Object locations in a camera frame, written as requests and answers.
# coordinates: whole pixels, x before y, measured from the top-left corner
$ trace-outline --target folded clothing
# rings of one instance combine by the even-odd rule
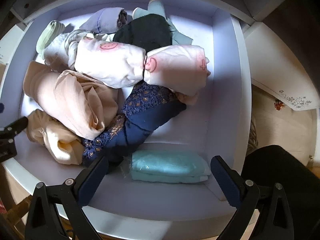
[[[139,150],[132,154],[131,170],[169,177],[200,177],[211,174],[198,154],[177,151]]]
[[[43,50],[49,46],[49,44],[57,37],[60,33],[65,30],[65,26],[63,23],[59,21],[51,21],[47,25],[47,27],[41,33],[37,44],[36,44],[36,51],[40,54],[43,58]]]
[[[93,35],[84,30],[62,33],[43,50],[45,64],[59,73],[67,69],[74,70],[79,41],[87,35],[97,40],[110,41],[110,36],[105,33]]]
[[[204,49],[195,45],[172,45],[148,52],[144,81],[194,96],[205,87],[207,58]]]
[[[193,39],[178,32],[170,18],[165,16],[164,5],[161,0],[150,0],[148,4],[148,10],[144,10],[139,7],[135,8],[132,13],[132,18],[138,19],[149,14],[158,14],[165,18],[167,24],[169,25],[170,34],[172,36],[172,45],[191,45]]]
[[[131,44],[146,52],[172,44],[166,20],[157,14],[132,20],[116,32],[113,41]]]
[[[31,61],[24,81],[25,94],[76,135],[94,139],[116,116],[117,90],[72,70],[61,74]]]
[[[206,181],[208,176],[166,176],[147,174],[140,171],[130,170],[130,175],[133,180],[143,180],[149,182],[166,182],[166,183],[197,183]]]
[[[94,33],[115,33],[127,24],[127,13],[123,8],[103,8],[94,13],[79,29]]]
[[[133,87],[122,108],[110,126],[94,140],[83,139],[83,164],[105,155],[109,163],[117,163],[137,150],[159,126],[186,109],[169,89],[139,82]]]
[[[145,53],[130,44],[84,37],[78,45],[75,69],[109,87],[132,86],[143,79]]]
[[[84,147],[80,137],[46,112],[36,109],[28,116],[26,133],[30,141],[45,146],[58,163],[81,164]]]

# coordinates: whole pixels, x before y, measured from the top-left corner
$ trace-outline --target light blue garment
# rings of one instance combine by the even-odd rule
[[[175,151],[140,150],[132,154],[131,170],[164,176],[207,176],[207,162],[198,154]]]
[[[166,183],[197,183],[201,181],[205,181],[208,179],[208,176],[164,176],[164,175],[154,175],[154,174],[146,174],[139,171],[130,171],[131,177],[134,180],[143,180],[150,182],[166,182]]]
[[[139,7],[135,8],[132,13],[132,18],[137,19],[151,13],[161,15],[166,19],[172,36],[172,45],[191,45],[193,39],[178,32],[172,21],[165,16],[164,6],[161,0],[150,0],[148,10],[144,10]]]

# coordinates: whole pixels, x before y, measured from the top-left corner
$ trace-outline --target purple garment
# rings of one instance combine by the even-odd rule
[[[94,33],[115,33],[125,24],[127,13],[123,8],[103,8],[94,13],[79,29]]]

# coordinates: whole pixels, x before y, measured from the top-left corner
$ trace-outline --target peach cloth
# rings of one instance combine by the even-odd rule
[[[82,163],[81,138],[46,112],[36,109],[28,116],[26,133],[30,141],[45,146],[58,163]]]
[[[204,49],[195,45],[171,45],[147,53],[144,81],[194,96],[207,81]]]
[[[76,135],[93,140],[116,116],[117,90],[72,70],[61,74],[31,61],[23,81],[25,94]]]
[[[143,79],[145,53],[130,44],[84,37],[78,44],[75,69],[109,87],[133,86]]]

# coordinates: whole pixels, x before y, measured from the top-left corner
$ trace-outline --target beige floor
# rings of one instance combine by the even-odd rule
[[[252,114],[259,147],[280,145],[304,165],[316,147],[316,110],[293,111],[274,107],[275,98],[252,86]]]

